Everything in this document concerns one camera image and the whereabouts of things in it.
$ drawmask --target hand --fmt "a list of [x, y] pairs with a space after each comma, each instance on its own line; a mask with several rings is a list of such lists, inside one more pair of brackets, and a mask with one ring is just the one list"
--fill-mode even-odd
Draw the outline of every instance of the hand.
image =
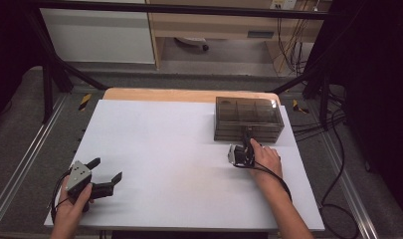
[[[280, 178], [283, 178], [282, 163], [278, 152], [274, 148], [269, 148], [267, 146], [262, 147], [253, 138], [251, 138], [250, 143], [254, 149], [255, 161], [271, 170]], [[271, 190], [285, 191], [275, 177], [261, 170], [251, 169], [250, 171], [258, 186], [265, 194]]]
[[[59, 202], [66, 200], [68, 196], [68, 192], [66, 190], [68, 176], [65, 177], [62, 188], [61, 188], [61, 196], [59, 197]], [[90, 196], [92, 194], [93, 185], [89, 183], [86, 188], [81, 192], [75, 204], [73, 204], [69, 199], [62, 202], [58, 206], [58, 212], [56, 214], [55, 219], [55, 227], [52, 231], [52, 239], [56, 238], [74, 238], [75, 232], [78, 228], [78, 223], [81, 220], [83, 215], [83, 208], [86, 203], [89, 201]]]

